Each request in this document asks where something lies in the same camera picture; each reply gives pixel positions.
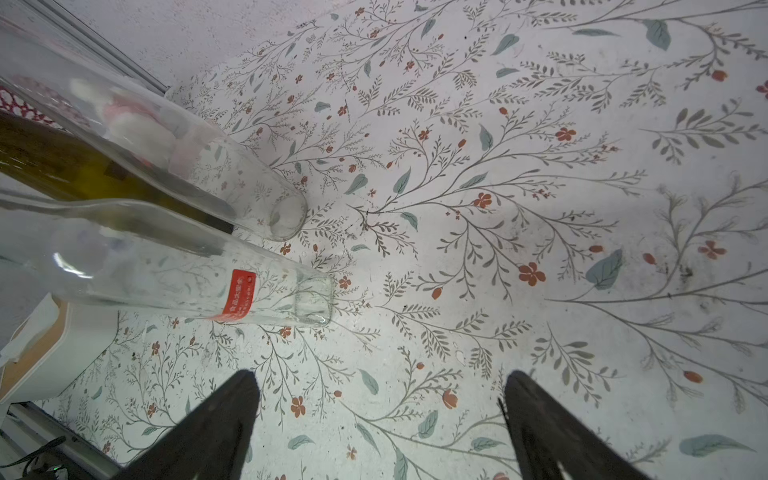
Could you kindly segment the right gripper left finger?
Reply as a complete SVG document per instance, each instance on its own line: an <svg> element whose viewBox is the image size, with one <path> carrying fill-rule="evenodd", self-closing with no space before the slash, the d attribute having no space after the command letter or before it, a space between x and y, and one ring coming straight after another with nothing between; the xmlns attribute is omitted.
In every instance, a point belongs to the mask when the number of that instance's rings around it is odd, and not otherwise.
<svg viewBox="0 0 768 480"><path fill-rule="evenodd" d="M117 479L238 479L259 407L253 372L240 370L119 471Z"/></svg>

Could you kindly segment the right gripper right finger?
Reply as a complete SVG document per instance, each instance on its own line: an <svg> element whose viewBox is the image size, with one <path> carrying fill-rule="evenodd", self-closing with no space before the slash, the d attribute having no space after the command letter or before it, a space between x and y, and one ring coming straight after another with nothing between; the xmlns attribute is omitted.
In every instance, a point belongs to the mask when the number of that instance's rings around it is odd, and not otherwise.
<svg viewBox="0 0 768 480"><path fill-rule="evenodd" d="M515 370L500 408L523 479L645 479L526 373Z"/></svg>

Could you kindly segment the clear bottle with red label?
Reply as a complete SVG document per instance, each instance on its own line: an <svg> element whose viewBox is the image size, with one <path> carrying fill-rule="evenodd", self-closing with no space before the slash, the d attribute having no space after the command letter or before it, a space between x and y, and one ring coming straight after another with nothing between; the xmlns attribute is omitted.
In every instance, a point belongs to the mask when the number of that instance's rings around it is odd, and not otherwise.
<svg viewBox="0 0 768 480"><path fill-rule="evenodd" d="M151 203L4 190L1 256L67 301L225 323L323 326L326 274Z"/></svg>

